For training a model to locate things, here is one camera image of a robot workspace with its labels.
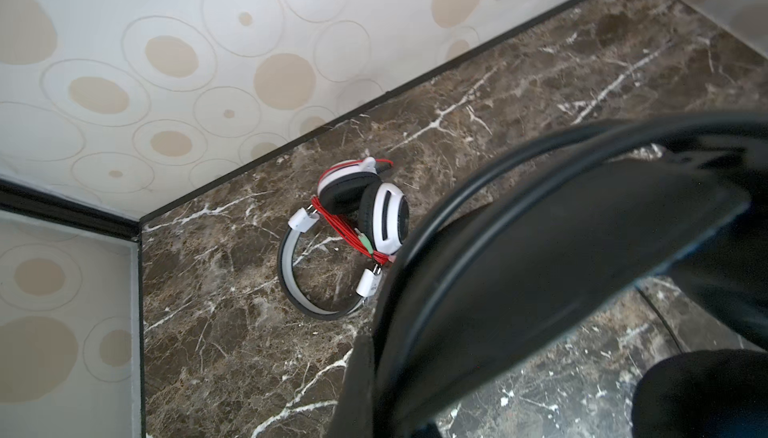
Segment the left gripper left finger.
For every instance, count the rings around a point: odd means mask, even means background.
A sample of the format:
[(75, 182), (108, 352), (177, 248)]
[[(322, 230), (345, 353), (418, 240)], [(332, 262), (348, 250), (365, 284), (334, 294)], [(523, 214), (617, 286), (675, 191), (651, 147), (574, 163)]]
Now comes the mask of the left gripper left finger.
[(375, 349), (369, 335), (356, 337), (342, 392), (326, 433), (330, 438), (374, 436)]

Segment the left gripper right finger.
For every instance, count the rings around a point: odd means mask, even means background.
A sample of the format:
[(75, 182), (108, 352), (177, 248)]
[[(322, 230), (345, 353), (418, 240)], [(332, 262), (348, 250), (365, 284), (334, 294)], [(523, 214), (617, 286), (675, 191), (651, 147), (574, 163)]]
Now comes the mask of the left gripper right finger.
[(411, 438), (442, 438), (442, 434), (438, 426), (434, 422), (429, 422), (420, 428), (414, 430), (410, 435)]

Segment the white headphones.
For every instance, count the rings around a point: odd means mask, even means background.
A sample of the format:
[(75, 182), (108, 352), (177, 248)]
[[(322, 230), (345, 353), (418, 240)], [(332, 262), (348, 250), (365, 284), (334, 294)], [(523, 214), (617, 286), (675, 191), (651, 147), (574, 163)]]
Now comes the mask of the white headphones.
[[(404, 192), (381, 174), (393, 167), (389, 159), (366, 157), (339, 162), (325, 170), (310, 204), (288, 220), (277, 259), (277, 277), (289, 302), (304, 315), (322, 321), (346, 317), (373, 297), (383, 268), (392, 263), (408, 232), (410, 211)], [(294, 275), (294, 254), (301, 236), (323, 219), (354, 250), (370, 259), (358, 281), (353, 301), (339, 310), (314, 304)]]

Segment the black headphones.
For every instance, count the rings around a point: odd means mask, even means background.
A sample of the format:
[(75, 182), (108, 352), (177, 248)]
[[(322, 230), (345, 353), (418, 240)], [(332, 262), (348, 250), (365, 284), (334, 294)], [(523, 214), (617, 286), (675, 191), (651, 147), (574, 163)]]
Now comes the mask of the black headphones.
[(634, 435), (765, 435), (764, 114), (581, 124), (516, 146), (453, 189), (379, 298), (373, 437), (410, 437), (656, 275), (753, 349), (654, 366), (633, 398)]

